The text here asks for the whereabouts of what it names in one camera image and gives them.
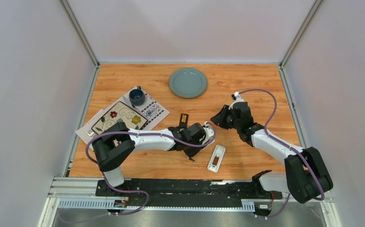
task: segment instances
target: wooden table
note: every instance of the wooden table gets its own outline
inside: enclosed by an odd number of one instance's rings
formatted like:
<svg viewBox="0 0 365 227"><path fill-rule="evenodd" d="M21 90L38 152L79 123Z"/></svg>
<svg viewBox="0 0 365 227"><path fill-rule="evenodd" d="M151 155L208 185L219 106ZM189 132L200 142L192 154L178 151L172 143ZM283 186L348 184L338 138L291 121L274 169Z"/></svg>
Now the wooden table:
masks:
<svg viewBox="0 0 365 227"><path fill-rule="evenodd" d="M202 71L208 79L207 90L194 99L175 96L168 87L168 79L183 67ZM290 109L276 65L225 65L225 64L104 64L101 65L85 123L105 109L133 86L142 88L170 111L154 130L178 126L181 113L189 114L188 125L210 120L224 104L231 104L231 94L248 88L264 88L277 98L277 112L269 129L293 144L299 144ZM274 103L263 92L243 94L256 122L264 124ZM251 179L266 169L283 172L284 166L266 152L242 142L236 130L217 127L216 142L200 151L189 161L183 151L147 150L132 153L121 165L126 178L176 179ZM207 164L216 144L226 147L218 173L207 170ZM101 177L98 166L85 156L85 143L80 140L73 160L70 176Z"/></svg>

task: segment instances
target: dark blue mug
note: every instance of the dark blue mug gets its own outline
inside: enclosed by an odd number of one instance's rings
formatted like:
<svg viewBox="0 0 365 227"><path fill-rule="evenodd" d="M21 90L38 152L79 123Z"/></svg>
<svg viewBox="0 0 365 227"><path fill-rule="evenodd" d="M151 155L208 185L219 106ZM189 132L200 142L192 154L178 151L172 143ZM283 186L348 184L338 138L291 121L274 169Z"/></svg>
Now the dark blue mug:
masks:
<svg viewBox="0 0 365 227"><path fill-rule="evenodd" d="M145 94L142 91L141 86L138 86L137 89L134 89L129 92L129 101L131 101L132 105L140 106L144 104Z"/></svg>

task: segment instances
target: gray-green plate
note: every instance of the gray-green plate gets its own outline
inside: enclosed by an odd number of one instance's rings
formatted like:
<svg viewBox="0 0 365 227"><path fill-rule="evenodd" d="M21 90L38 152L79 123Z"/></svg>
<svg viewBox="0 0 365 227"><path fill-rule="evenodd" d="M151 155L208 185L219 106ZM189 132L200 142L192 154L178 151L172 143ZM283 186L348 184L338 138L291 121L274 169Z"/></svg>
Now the gray-green plate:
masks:
<svg viewBox="0 0 365 227"><path fill-rule="evenodd" d="M169 87L181 98L195 98L206 90L207 78L197 69L182 68L170 76Z"/></svg>

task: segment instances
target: yellow flower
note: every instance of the yellow flower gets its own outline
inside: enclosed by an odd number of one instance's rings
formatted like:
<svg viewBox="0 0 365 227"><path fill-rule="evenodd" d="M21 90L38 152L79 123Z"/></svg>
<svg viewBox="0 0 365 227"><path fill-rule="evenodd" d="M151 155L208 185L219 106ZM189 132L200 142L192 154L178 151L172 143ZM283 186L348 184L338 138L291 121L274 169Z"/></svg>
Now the yellow flower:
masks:
<svg viewBox="0 0 365 227"><path fill-rule="evenodd" d="M141 117L138 117L137 115L135 115L135 117L132 118L132 123L138 124L140 122L141 122Z"/></svg>

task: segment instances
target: white backdrop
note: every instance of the white backdrop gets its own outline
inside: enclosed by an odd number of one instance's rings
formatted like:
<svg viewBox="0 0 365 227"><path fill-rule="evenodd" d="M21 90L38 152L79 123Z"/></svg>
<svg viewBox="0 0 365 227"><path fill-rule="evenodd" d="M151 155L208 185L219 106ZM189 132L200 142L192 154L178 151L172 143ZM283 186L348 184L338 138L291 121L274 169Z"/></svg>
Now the white backdrop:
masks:
<svg viewBox="0 0 365 227"><path fill-rule="evenodd" d="M343 226L365 226L365 1L324 1L286 71Z"/></svg>
<svg viewBox="0 0 365 227"><path fill-rule="evenodd" d="M0 227L35 227L94 67L57 0L0 0Z"/></svg>
<svg viewBox="0 0 365 227"><path fill-rule="evenodd" d="M313 0L69 0L99 61L278 62Z"/></svg>

